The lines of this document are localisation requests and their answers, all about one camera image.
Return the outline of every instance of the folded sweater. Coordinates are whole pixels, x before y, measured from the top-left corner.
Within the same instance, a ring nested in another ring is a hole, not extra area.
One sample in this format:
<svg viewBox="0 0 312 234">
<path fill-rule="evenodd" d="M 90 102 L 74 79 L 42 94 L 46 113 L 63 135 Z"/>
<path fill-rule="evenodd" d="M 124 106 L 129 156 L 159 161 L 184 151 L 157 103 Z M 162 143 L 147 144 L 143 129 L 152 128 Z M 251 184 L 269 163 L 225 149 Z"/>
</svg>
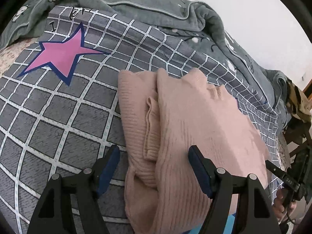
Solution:
<svg viewBox="0 0 312 234">
<path fill-rule="evenodd" d="M 191 145 L 216 167 L 254 173 L 268 185 L 269 151 L 259 131 L 225 87 L 208 84 L 200 70 L 181 79 L 164 69 L 120 71 L 118 95 L 129 155 L 125 210 L 136 234 L 178 234 L 204 221 L 211 200 L 188 162 Z"/>
</svg>

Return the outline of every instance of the pink star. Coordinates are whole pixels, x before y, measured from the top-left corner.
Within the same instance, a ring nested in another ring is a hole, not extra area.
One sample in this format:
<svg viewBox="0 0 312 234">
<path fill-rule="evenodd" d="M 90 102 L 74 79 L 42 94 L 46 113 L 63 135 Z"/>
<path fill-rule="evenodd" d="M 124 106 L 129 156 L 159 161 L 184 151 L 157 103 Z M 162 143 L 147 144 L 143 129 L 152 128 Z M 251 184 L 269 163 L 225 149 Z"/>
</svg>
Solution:
<svg viewBox="0 0 312 234">
<path fill-rule="evenodd" d="M 69 86 L 80 55 L 108 54 L 84 47 L 84 36 L 83 24 L 80 23 L 73 35 L 64 42 L 39 41 L 41 46 L 40 53 L 19 76 L 38 68 L 49 66 Z"/>
</svg>

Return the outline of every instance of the gray plaid bed sheet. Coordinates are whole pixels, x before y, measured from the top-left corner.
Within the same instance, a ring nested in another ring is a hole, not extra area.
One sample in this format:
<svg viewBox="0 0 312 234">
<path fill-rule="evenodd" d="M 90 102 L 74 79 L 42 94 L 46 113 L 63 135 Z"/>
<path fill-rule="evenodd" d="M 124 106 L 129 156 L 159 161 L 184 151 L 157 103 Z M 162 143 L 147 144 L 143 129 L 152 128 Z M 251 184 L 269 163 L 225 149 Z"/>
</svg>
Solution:
<svg viewBox="0 0 312 234">
<path fill-rule="evenodd" d="M 110 55 L 81 56 L 70 87 L 49 67 L 18 75 L 38 54 L 34 43 L 26 48 L 0 78 L 0 211 L 19 234 L 26 234 L 35 205 L 48 179 L 78 173 L 119 145 L 121 161 L 108 191 L 98 200 L 111 234 L 133 233 L 124 212 L 127 152 L 118 106 L 117 77 L 122 69 L 133 72 L 165 68 L 176 78 L 199 68 L 214 85 L 224 84 L 249 116 L 278 165 L 277 114 L 261 93 L 244 78 L 213 57 L 199 53 L 184 41 L 155 27 L 106 11 L 80 10 L 70 20 L 71 7 L 56 6 L 38 41 L 63 41 L 80 22 L 85 46 Z M 274 198 L 279 180 L 269 185 Z M 72 196 L 77 233 L 83 233 L 77 201 Z"/>
</svg>

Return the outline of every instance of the metal bolt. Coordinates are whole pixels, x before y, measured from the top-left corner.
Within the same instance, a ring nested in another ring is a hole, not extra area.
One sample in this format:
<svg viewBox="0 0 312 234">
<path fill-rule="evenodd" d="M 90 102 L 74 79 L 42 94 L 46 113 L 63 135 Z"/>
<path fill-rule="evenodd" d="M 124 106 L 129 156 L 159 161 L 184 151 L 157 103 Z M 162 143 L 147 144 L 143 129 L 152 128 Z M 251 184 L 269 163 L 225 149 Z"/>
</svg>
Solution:
<svg viewBox="0 0 312 234">
<path fill-rule="evenodd" d="M 83 170 L 83 173 L 84 174 L 90 174 L 92 172 L 92 169 L 91 168 L 85 168 L 84 170 Z"/>
<path fill-rule="evenodd" d="M 223 169 L 223 168 L 218 168 L 216 171 L 218 173 L 220 173 L 220 174 L 224 174 L 225 173 L 225 169 Z"/>
<path fill-rule="evenodd" d="M 253 173 L 249 174 L 249 178 L 251 178 L 252 180 L 256 180 L 257 176 Z"/>
<path fill-rule="evenodd" d="M 57 173 L 54 173 L 54 174 L 51 176 L 51 178 L 54 179 L 54 180 L 58 179 L 59 177 L 60 177 L 60 175 L 57 174 Z"/>
</svg>

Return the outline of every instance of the blue gripper pad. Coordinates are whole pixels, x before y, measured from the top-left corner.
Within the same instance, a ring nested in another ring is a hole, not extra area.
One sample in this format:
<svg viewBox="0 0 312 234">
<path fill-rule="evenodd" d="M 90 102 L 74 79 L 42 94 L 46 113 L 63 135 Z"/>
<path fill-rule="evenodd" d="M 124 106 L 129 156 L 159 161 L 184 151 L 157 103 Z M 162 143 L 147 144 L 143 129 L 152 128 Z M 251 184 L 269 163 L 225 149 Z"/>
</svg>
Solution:
<svg viewBox="0 0 312 234">
<path fill-rule="evenodd" d="M 111 153 L 110 150 L 105 156 L 105 158 L 108 158 L 107 163 L 99 177 L 99 187 L 96 190 L 98 197 L 106 192 L 120 160 L 120 149 L 118 146 L 114 145 Z"/>
<path fill-rule="evenodd" d="M 204 194 L 206 194 L 210 199 L 213 198 L 213 191 L 210 187 L 210 176 L 208 175 L 207 171 L 203 163 L 200 161 L 198 155 L 196 154 L 196 149 L 194 146 L 191 146 L 188 149 L 188 161 L 190 162 L 199 186 Z"/>
</svg>

